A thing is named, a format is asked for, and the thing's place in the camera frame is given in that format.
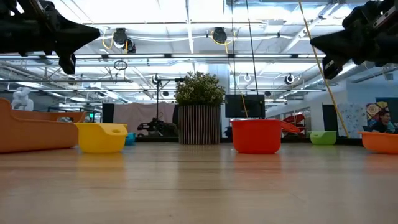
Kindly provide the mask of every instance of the white figurine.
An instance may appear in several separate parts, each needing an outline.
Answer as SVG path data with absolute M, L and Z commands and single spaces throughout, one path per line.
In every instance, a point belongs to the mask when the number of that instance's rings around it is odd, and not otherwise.
M 11 103 L 12 109 L 18 110 L 26 110 L 26 111 L 33 111 L 33 100 L 29 99 L 28 94 L 30 93 L 30 89 L 27 87 L 19 87 L 17 91 L 12 94 L 13 100 Z

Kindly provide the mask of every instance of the yellow bowl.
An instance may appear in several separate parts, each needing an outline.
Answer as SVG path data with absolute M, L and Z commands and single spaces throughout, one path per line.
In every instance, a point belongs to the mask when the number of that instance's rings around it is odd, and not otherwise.
M 83 152 L 120 152 L 127 130 L 123 124 L 75 123 L 79 129 L 79 147 Z

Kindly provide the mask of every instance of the ceiling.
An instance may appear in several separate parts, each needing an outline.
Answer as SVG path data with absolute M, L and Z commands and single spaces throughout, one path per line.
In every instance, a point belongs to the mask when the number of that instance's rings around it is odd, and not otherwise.
M 116 28 L 126 28 L 129 38 L 136 47 L 136 54 L 313 54 L 308 35 L 304 32 L 303 16 L 298 1 L 248 1 L 249 12 L 244 1 L 234 0 L 51 0 L 61 15 L 67 19 L 93 26 L 101 30 L 102 36 L 79 49 L 77 55 L 123 54 L 123 49 L 111 45 L 112 33 Z M 342 29 L 342 20 L 365 0 L 304 0 L 303 10 L 310 24 L 312 36 L 336 32 Z M 225 45 L 216 44 L 208 34 L 215 27 L 223 27 L 228 40 L 235 41 Z M 254 68 L 257 84 L 263 88 L 280 88 L 288 74 L 304 76 L 313 68 L 315 60 L 172 60 L 132 59 L 125 60 L 128 68 L 118 73 L 118 78 L 129 79 L 132 83 L 102 83 L 100 88 L 132 88 L 150 90 L 151 78 L 158 74 L 163 78 L 183 77 L 188 71 L 212 72 L 209 64 L 225 64 L 229 71 L 223 74 L 236 75 L 239 88 L 254 88 L 255 83 L 246 81 L 245 75 L 253 77 Z M 56 60 L 5 60 L 21 69 L 38 74 L 38 77 L 71 77 L 59 69 Z M 114 60 L 79 59 L 76 66 L 78 79 L 115 78 Z M 170 82 L 165 90 L 175 88 Z M 154 93 L 118 93 L 128 101 L 150 101 Z M 173 93 L 165 99 L 173 99 Z

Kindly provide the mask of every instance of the green container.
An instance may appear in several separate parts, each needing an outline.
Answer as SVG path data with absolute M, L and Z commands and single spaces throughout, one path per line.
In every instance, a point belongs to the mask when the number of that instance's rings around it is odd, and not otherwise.
M 334 145 L 336 143 L 336 131 L 312 131 L 311 142 L 314 145 Z

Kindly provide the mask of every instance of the table surface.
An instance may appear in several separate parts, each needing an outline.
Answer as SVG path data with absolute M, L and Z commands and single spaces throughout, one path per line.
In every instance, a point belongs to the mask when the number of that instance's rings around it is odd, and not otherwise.
M 398 156 L 139 143 L 0 155 L 0 223 L 398 223 Z

